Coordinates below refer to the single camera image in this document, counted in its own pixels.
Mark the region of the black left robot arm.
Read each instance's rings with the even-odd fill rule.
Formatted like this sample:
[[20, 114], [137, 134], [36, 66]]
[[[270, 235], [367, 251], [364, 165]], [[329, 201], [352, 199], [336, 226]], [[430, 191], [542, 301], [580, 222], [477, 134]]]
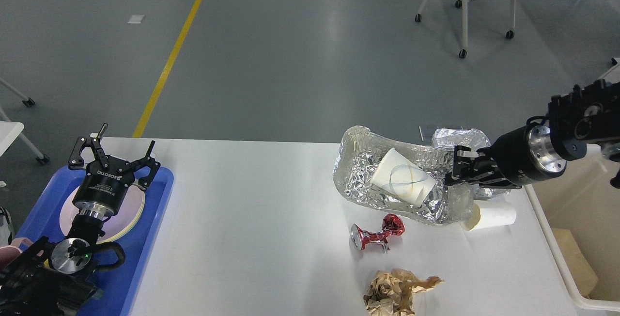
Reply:
[[96, 272], [121, 267], [126, 254], [119, 243], [100, 242], [104, 224], [120, 212], [131, 186], [146, 191], [161, 163], [153, 157], [155, 141], [144, 155], [128, 161], [106, 154], [102, 124], [94, 137], [80, 137], [68, 168], [84, 170], [73, 205], [68, 234], [58, 242], [42, 236], [1, 270], [3, 316], [74, 316], [101, 289], [89, 281]]

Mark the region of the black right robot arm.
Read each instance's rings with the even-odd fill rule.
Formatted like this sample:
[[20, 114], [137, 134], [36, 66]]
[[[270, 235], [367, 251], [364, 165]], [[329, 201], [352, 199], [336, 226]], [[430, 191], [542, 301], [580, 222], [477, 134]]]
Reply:
[[567, 95], [551, 98], [547, 113], [500, 136], [491, 146], [455, 146], [447, 186], [477, 184], [487, 189], [518, 189], [560, 177], [567, 163], [582, 159], [588, 144], [597, 144], [603, 157], [617, 163], [620, 141], [619, 84], [598, 79]]

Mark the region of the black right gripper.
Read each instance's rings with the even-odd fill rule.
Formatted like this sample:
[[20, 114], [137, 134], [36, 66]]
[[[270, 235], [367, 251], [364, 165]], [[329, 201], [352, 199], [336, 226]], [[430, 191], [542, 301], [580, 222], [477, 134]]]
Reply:
[[[492, 169], [492, 159], [499, 170]], [[566, 170], [567, 160], [552, 146], [551, 129], [527, 125], [499, 137], [487, 148], [487, 155], [455, 146], [452, 171], [445, 175], [445, 185], [467, 183], [486, 189], [513, 190], [558, 178]]]

